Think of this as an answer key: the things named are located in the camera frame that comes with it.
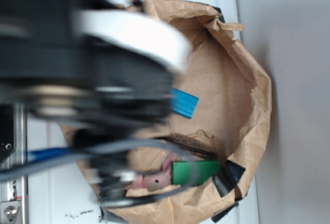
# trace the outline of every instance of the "crumpled paper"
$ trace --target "crumpled paper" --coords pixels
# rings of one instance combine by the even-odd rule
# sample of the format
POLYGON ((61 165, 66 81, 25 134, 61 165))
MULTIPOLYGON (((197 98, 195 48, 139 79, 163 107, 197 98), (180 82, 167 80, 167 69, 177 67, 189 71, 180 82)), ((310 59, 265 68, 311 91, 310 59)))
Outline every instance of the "crumpled paper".
MULTIPOLYGON (((187 73, 177 79, 175 88, 200 100, 191 119, 172 114, 168 124, 141 130, 136 136, 190 136, 214 149, 221 163, 229 159, 246 171, 237 187, 223 198, 209 179, 202 186, 156 203, 110 211, 132 224, 200 223, 248 192, 268 141, 271 80, 241 41, 234 40, 233 30, 242 30, 243 25, 222 23, 218 19, 221 14, 213 7, 180 0, 147 0, 143 4, 146 13, 176 27, 193 44, 187 73)), ((67 140, 73 131, 64 131, 67 140)), ((139 170, 155 170, 160 169, 165 153, 135 149, 130 159, 139 170)), ((86 165, 80 167, 84 172, 86 165)), ((127 194, 149 192, 134 189, 127 194)))

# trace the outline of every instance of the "pink pig toy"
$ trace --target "pink pig toy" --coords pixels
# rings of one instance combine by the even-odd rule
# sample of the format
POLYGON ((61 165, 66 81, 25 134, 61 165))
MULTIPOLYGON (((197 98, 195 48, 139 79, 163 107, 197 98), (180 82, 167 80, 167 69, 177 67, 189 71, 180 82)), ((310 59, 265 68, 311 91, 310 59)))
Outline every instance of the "pink pig toy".
POLYGON ((168 153, 163 159, 161 171, 153 175, 138 175, 134 182, 127 185, 125 189, 147 188, 156 191, 171 184, 171 163, 176 160, 175 153, 168 153))

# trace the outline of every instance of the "gray wall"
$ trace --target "gray wall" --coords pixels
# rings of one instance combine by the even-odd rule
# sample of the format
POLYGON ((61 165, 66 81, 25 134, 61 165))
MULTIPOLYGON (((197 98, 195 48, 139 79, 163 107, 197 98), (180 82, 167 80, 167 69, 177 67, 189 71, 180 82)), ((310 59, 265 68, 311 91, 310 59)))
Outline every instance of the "gray wall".
POLYGON ((330 0, 237 1, 242 41, 273 79, 260 223, 330 223, 330 0))

